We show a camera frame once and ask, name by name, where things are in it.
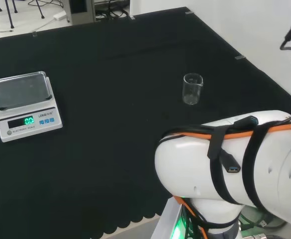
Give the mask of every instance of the white wall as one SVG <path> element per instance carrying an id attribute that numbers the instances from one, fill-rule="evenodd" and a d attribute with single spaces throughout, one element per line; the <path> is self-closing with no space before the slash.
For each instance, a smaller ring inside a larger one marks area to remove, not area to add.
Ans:
<path id="1" fill-rule="evenodd" d="M 291 27 L 291 0 L 131 0 L 130 11 L 138 15 L 181 6 L 291 94 L 291 52 L 279 50 Z"/>

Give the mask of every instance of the white cord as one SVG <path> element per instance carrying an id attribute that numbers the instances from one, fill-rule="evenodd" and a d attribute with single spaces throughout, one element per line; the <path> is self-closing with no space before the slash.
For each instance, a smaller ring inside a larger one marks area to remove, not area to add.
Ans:
<path id="1" fill-rule="evenodd" d="M 30 33 L 34 32 L 34 31 L 37 31 L 37 30 L 39 30 L 39 29 L 41 29 L 41 28 L 43 28 L 44 26 L 46 26 L 46 25 L 52 23 L 52 22 L 55 21 L 55 20 L 56 20 L 56 19 L 53 18 L 51 21 L 47 22 L 46 24 L 44 24 L 44 25 L 42 25 L 42 26 L 40 26 L 40 27 L 38 27 L 38 28 L 36 28 L 36 29 L 30 31 Z"/>

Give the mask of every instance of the scale weighing pan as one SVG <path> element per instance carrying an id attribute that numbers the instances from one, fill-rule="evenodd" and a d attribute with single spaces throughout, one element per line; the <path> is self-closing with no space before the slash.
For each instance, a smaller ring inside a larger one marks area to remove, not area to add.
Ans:
<path id="1" fill-rule="evenodd" d="M 51 97 L 43 71 L 0 79 L 0 110 L 43 102 Z"/>

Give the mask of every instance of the floor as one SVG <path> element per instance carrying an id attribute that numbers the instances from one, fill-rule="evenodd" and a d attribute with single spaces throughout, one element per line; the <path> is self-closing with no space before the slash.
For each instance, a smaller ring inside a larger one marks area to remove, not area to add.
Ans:
<path id="1" fill-rule="evenodd" d="M 63 11 L 63 9 L 60 6 L 53 4 L 43 6 L 41 10 L 45 18 L 41 19 L 38 7 L 28 5 L 29 2 L 30 0 L 26 1 L 15 0 L 18 13 L 14 13 L 12 1 L 8 0 L 12 23 L 15 27 L 14 29 L 11 29 L 5 1 L 0 0 L 0 7 L 2 9 L 2 11 L 0 12 L 0 31 L 13 30 L 13 32 L 0 32 L 0 37 L 30 33 L 45 24 L 46 26 L 36 31 L 42 31 L 71 25 L 70 23 L 67 22 L 66 19 L 63 19 L 61 21 L 54 20 L 53 16 Z"/>

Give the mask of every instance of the electronic scale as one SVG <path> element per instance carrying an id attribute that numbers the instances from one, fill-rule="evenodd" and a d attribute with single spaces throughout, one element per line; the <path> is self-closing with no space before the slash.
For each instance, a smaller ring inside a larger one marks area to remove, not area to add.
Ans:
<path id="1" fill-rule="evenodd" d="M 58 128 L 62 122 L 45 72 L 0 79 L 2 142 Z"/>

